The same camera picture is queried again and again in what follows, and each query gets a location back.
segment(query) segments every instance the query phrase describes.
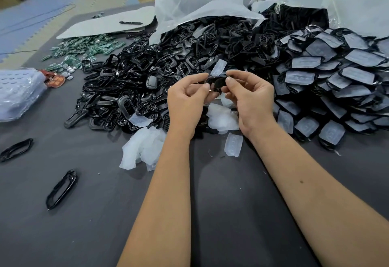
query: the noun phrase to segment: black cable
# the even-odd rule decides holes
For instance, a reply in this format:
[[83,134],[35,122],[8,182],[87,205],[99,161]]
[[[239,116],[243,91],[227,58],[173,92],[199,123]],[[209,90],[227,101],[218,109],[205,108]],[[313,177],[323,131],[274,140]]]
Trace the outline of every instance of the black cable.
[[16,52],[11,52],[11,53],[0,53],[0,55],[16,54],[16,53],[23,53],[23,52],[34,52],[34,51],[38,51],[38,49],[36,49],[36,50],[27,50],[27,51],[16,51]]
[[20,21],[20,22],[18,22],[18,23],[16,23],[16,24],[12,24],[12,25],[10,25],[10,26],[6,26],[5,28],[0,29],[0,31],[3,31],[3,30],[8,29],[8,28],[12,28],[13,26],[17,26],[18,24],[22,24],[22,23],[24,23],[24,22],[26,22],[26,21],[28,21],[28,20],[30,20],[30,19],[34,19],[34,18],[36,18],[36,17],[39,17],[39,16],[42,16],[42,15],[48,14],[48,13],[50,13],[50,12],[53,12],[53,11],[56,11],[56,10],[65,8],[65,7],[70,6],[70,5],[74,5],[74,4],[67,4],[67,5],[61,6],[61,7],[59,7],[59,8],[50,10],[50,11],[48,11],[48,12],[45,12],[45,13],[42,13],[42,14],[38,14],[38,15],[36,15],[36,16],[33,16],[33,17],[30,17],[30,18],[24,19],[24,20],[22,20],[22,21]]
[[12,32],[19,31],[19,30],[21,30],[21,29],[28,28],[28,27],[30,27],[30,26],[33,26],[34,24],[41,23],[42,21],[45,21],[45,20],[47,20],[47,19],[52,19],[52,18],[55,18],[55,17],[57,17],[57,16],[60,16],[61,14],[64,14],[64,13],[66,13],[66,12],[68,12],[68,11],[70,11],[70,10],[74,9],[74,8],[76,7],[76,5],[75,5],[75,4],[73,4],[73,5],[74,5],[74,6],[73,6],[72,8],[69,8],[69,9],[67,9],[67,10],[65,10],[65,11],[62,11],[61,13],[59,13],[59,14],[57,14],[57,15],[54,15],[54,16],[51,16],[51,17],[48,17],[48,18],[46,18],[46,19],[43,19],[43,20],[41,20],[41,21],[35,22],[35,23],[33,23],[33,24],[29,24],[29,25],[27,25],[27,26],[24,26],[24,27],[22,27],[22,28],[13,29],[13,30],[11,30],[11,31],[5,32],[5,33],[3,33],[3,34],[0,34],[0,37],[2,37],[2,36],[5,36],[6,34],[9,34],[9,33],[12,33]]

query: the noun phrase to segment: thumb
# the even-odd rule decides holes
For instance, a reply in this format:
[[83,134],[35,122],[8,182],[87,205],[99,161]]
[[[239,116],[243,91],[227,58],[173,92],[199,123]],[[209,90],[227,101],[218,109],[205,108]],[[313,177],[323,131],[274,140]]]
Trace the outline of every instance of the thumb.
[[233,77],[226,78],[226,85],[238,100],[247,92],[247,89],[238,83]]
[[210,90],[211,86],[208,83],[205,83],[192,95],[192,98],[195,98],[196,101],[204,102]]

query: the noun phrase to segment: gray table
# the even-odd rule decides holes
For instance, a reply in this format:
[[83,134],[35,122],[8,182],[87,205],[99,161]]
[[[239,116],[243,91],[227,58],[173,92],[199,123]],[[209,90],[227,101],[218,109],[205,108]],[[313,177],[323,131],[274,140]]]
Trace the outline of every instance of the gray table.
[[[63,29],[92,15],[76,16]],[[50,39],[26,66],[47,66],[41,58],[57,43]],[[153,173],[144,164],[131,171],[118,167],[130,135],[63,127],[83,83],[78,71],[71,82],[48,90],[20,120],[0,125],[0,150],[35,139],[30,152],[0,165],[1,266],[116,266]],[[226,136],[205,134],[190,146],[193,265],[318,266],[255,151],[244,142],[238,158],[225,156]],[[387,133],[348,134],[342,156],[317,141],[304,148],[389,218]],[[69,169],[79,172],[78,184],[47,212],[46,196]]]

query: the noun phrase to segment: pile of black plastic parts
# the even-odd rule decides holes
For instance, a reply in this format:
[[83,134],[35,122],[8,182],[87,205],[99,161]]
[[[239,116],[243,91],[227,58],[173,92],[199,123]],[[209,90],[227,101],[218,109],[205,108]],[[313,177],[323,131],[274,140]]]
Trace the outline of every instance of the pile of black plastic parts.
[[[238,17],[201,18],[167,32],[158,45],[149,46],[142,33],[106,62],[83,61],[90,75],[65,127],[88,117],[91,129],[131,133],[140,129],[131,117],[143,115],[167,130],[168,88],[186,75],[210,73],[219,59],[225,71],[246,70],[274,85],[275,117],[299,141],[318,134],[333,150],[345,130],[389,127],[389,38],[328,29],[325,9],[273,5],[263,15],[268,19],[257,27]],[[208,82],[221,77],[225,72]],[[206,113],[198,127],[213,132]]]

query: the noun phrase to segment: forearm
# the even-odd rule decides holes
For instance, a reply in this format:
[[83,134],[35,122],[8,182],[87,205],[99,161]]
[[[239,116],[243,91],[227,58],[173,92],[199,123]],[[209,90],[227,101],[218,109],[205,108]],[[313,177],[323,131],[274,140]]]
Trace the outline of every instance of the forearm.
[[189,141],[168,132],[118,267],[190,265]]
[[250,137],[324,266],[384,266],[388,221],[327,173],[276,122]]

